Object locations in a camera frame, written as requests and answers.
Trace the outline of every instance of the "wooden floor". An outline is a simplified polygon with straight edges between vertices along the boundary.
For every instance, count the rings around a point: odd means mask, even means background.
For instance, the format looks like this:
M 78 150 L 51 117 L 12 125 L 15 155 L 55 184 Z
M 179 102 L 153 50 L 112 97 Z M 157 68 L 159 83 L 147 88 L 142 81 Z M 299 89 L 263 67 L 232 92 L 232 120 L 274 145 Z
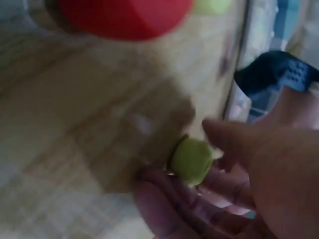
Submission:
M 53 3 L 0 0 L 0 238 L 152 238 L 134 178 L 221 116 L 244 2 L 127 43 L 77 32 Z

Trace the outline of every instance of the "skin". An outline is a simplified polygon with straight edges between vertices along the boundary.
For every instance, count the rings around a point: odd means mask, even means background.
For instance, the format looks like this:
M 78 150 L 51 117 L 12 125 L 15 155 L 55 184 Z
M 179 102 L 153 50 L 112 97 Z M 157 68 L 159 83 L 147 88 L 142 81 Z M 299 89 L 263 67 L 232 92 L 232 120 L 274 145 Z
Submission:
M 160 239 L 317 238 L 319 132 L 307 127 L 204 120 L 207 138 L 225 152 L 219 168 L 211 168 L 200 193 L 164 172 L 146 171 L 135 190 L 143 218 Z M 234 165 L 238 174 L 220 171 Z M 231 206 L 258 215 L 247 219 Z

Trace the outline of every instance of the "blue fabric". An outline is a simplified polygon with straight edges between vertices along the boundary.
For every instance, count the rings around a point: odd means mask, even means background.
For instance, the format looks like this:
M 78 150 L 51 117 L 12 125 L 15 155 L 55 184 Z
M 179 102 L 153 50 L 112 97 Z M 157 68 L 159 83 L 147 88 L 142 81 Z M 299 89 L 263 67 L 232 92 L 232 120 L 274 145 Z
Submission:
M 234 74 L 238 87 L 252 101 L 278 86 L 306 92 L 312 81 L 319 81 L 319 71 L 283 51 L 269 51 Z

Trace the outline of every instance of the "green object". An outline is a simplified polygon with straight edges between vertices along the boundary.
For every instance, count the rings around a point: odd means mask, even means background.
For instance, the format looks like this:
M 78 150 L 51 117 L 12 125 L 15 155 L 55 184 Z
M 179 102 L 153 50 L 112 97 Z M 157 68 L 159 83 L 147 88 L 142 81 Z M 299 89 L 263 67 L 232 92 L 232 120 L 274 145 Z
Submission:
M 192 12 L 202 15 L 223 14 L 231 2 L 232 0 L 194 0 Z
M 177 146 L 169 169 L 185 183 L 198 185 L 213 160 L 213 149 L 206 142 L 188 137 Z

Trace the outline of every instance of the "red object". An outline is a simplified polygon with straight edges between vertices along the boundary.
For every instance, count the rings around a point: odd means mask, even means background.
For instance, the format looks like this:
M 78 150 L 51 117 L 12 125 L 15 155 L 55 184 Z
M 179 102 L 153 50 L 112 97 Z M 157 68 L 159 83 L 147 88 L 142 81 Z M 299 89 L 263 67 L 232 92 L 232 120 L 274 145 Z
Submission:
M 58 0 L 66 18 L 92 34 L 147 40 L 177 26 L 193 0 Z

